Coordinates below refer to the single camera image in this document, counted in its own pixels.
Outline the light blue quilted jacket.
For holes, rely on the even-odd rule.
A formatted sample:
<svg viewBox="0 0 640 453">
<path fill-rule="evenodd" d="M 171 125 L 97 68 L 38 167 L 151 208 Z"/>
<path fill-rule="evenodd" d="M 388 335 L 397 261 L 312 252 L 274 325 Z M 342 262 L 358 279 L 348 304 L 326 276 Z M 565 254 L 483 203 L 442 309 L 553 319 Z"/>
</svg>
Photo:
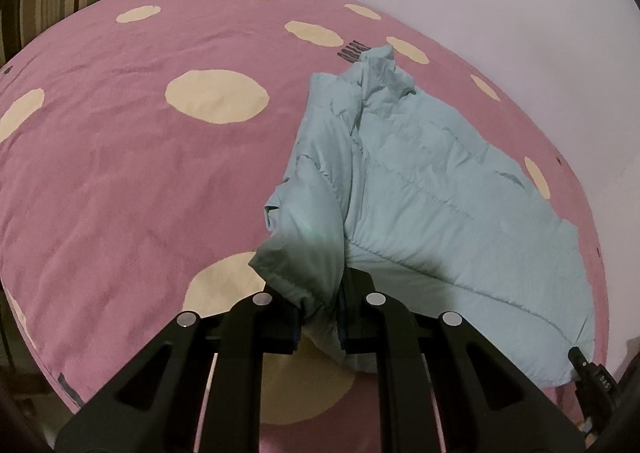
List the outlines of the light blue quilted jacket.
<svg viewBox="0 0 640 453">
<path fill-rule="evenodd" d="M 596 348 L 577 229 L 516 161 L 416 86 L 390 47 L 340 75 L 311 76 L 264 213 L 268 237 L 252 268 L 346 369 L 376 369 L 373 355 L 338 341 L 336 295 L 349 268 L 413 312 L 461 314 L 541 388 L 570 381 L 570 348 Z"/>
</svg>

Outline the pink polka dot bedspread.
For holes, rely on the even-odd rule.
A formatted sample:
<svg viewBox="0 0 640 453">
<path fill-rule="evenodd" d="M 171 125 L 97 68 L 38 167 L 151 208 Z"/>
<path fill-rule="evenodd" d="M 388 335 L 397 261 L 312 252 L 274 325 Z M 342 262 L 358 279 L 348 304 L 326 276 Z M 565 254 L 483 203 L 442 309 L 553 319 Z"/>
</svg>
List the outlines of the pink polka dot bedspread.
<svg viewBox="0 0 640 453">
<path fill-rule="evenodd" d="M 608 302 L 586 195 L 474 66 L 353 0 L 102 0 L 1 71 L 1 281 L 66 410 L 180 311 L 226 311 L 259 287 L 248 263 L 310 77 L 383 45 L 575 227 L 604 359 Z"/>
</svg>

